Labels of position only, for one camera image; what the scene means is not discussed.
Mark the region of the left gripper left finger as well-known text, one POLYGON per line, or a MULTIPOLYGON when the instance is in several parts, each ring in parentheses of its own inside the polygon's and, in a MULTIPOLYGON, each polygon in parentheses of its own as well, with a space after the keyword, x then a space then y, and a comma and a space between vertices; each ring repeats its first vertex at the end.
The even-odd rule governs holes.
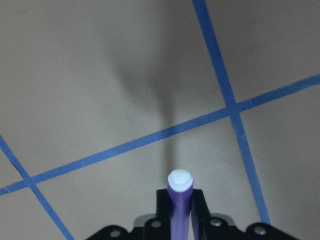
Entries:
POLYGON ((171 239, 171 206, 167 189, 159 189, 156 191, 155 216, 145 222, 143 226, 143 239, 171 239))

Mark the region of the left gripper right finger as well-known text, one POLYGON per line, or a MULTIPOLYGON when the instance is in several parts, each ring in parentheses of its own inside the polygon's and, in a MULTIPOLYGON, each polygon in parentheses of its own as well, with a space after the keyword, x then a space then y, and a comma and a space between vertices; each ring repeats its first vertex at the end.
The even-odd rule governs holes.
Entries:
POLYGON ((194 189, 191 198, 191 223, 195 240, 210 239, 211 214, 204 193, 194 189))

